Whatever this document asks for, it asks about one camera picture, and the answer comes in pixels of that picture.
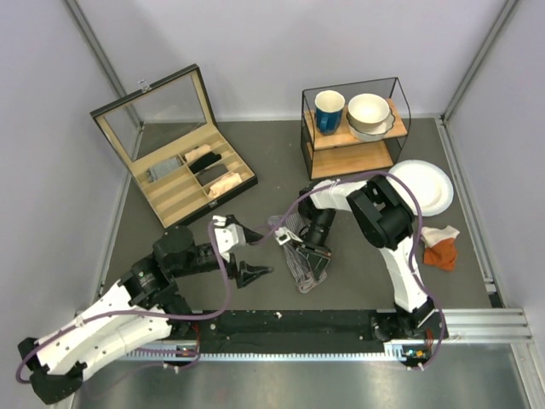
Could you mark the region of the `grey striped underwear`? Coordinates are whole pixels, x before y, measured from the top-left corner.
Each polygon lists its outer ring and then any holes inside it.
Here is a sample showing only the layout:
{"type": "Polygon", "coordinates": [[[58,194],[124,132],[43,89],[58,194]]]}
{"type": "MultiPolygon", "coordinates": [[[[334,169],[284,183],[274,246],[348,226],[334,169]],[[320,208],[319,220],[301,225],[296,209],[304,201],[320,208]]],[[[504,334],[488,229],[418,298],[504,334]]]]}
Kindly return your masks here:
{"type": "MultiPolygon", "coordinates": [[[[309,225],[308,220],[301,217],[298,213],[293,213],[284,221],[283,227],[288,228],[292,233],[299,234],[302,230],[308,228],[309,225]]],[[[308,261],[296,251],[291,243],[284,245],[284,256],[300,293],[306,294],[310,292],[328,278],[327,271],[324,270],[316,279],[308,261]]]]}

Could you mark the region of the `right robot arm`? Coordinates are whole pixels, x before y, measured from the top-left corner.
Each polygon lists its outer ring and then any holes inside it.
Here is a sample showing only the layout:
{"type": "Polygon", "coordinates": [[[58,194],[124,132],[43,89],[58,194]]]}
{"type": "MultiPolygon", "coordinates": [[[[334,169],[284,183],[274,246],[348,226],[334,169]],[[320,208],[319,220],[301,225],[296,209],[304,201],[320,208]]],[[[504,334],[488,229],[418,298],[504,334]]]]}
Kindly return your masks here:
{"type": "Polygon", "coordinates": [[[298,213],[310,224],[298,234],[295,250],[308,262],[315,279],[332,257],[326,240],[338,211],[352,213],[366,240],[384,259],[394,289],[394,311],[370,314],[375,338],[386,342],[440,334],[443,325],[439,312],[422,289],[418,267],[410,258],[413,210],[386,177],[346,184],[314,182],[300,190],[299,198],[298,213]]]}

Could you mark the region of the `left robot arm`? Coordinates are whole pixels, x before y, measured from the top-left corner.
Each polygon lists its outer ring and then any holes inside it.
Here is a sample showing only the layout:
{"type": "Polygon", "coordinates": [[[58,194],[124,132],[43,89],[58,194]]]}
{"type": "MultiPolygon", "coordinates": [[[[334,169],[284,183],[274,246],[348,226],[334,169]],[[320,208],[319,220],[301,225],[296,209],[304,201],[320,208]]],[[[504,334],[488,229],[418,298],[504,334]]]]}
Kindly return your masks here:
{"type": "Polygon", "coordinates": [[[214,216],[210,241],[198,245],[181,224],[167,228],[138,262],[94,304],[47,336],[28,337],[18,350],[27,383],[45,405],[77,392],[97,371],[139,347],[169,337],[185,337],[199,318],[180,295],[177,279],[221,271],[224,281],[243,288],[267,266],[237,262],[234,249],[253,245],[263,236],[235,216],[214,216]]]}

